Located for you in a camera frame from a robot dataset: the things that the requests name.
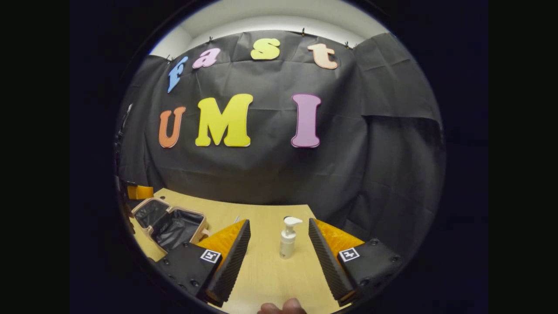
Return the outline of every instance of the orange letter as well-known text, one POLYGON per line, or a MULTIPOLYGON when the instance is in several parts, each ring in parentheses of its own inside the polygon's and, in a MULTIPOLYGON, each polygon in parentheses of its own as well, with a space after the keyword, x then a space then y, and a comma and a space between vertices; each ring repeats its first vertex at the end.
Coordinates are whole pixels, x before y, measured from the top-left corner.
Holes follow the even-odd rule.
POLYGON ((159 144, 164 148, 173 147, 178 141, 178 135, 180 132, 180 121, 182 121, 182 114, 186 111, 186 107, 178 107, 175 109, 175 124, 172 128, 171 137, 167 137, 167 124, 169 122, 169 117, 171 116, 171 111, 161 112, 161 124, 159 125, 159 144))
POLYGON ((320 67, 331 70, 337 68, 337 62, 329 60, 329 55, 335 54, 333 49, 327 48, 324 44, 316 44, 308 46, 308 50, 314 52, 314 62, 320 67))

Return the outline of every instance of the human hand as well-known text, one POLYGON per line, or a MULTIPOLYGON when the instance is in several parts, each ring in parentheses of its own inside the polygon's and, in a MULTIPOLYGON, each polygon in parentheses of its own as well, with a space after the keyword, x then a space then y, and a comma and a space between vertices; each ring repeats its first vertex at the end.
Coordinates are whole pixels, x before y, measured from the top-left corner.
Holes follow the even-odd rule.
POLYGON ((306 314, 306 311, 300 305, 299 300, 290 298, 283 304, 282 310, 273 303, 264 303, 258 314, 306 314))

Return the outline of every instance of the wooden table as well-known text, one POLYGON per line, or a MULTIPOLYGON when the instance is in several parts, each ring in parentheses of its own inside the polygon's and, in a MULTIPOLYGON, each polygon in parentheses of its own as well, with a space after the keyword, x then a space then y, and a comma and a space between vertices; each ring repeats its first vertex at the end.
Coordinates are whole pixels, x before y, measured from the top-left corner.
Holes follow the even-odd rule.
MULTIPOLYGON (((256 314, 260 306, 271 302, 281 307, 289 298, 299 299, 308 314, 332 313, 340 309, 333 299, 314 247, 308 237, 309 218, 314 214, 308 205, 256 206, 210 201, 187 196, 168 189, 159 190, 155 197, 165 202, 202 212, 215 233, 231 225, 237 216, 249 219, 252 237, 238 278, 223 304, 222 311, 236 314, 256 314), (281 259, 279 245, 283 218, 294 216, 303 220, 295 226, 297 232, 295 253, 290 259, 281 259)), ((157 261, 165 256, 151 239, 145 236, 135 219, 131 219, 135 237, 143 252, 157 261)))

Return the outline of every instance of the textured ridged surface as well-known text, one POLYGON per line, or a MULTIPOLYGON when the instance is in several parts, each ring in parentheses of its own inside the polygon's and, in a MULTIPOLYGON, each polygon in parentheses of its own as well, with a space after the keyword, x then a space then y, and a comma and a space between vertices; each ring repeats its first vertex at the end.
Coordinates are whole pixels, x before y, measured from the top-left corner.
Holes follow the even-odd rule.
POLYGON ((237 280, 238 272, 242 266, 242 261, 246 255, 250 236, 250 221, 246 220, 236 240, 234 240, 229 255, 223 261, 223 265, 219 268, 207 288, 211 294, 219 299, 217 301, 228 301, 234 283, 237 280))
POLYGON ((340 265, 329 249, 327 242, 320 232, 313 218, 310 219, 308 235, 314 246, 318 260, 320 261, 321 270, 324 272, 325 280, 329 289, 336 300, 346 296, 353 290, 349 282, 349 278, 343 273, 340 265))

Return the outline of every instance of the open box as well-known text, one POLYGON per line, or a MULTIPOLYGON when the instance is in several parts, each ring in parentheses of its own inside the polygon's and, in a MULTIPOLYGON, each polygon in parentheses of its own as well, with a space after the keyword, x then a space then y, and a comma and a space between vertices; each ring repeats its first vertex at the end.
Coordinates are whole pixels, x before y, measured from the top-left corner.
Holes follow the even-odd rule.
POLYGON ((208 222, 201 212, 148 198, 132 210, 142 232, 166 252, 183 242, 197 244, 209 236, 208 222))

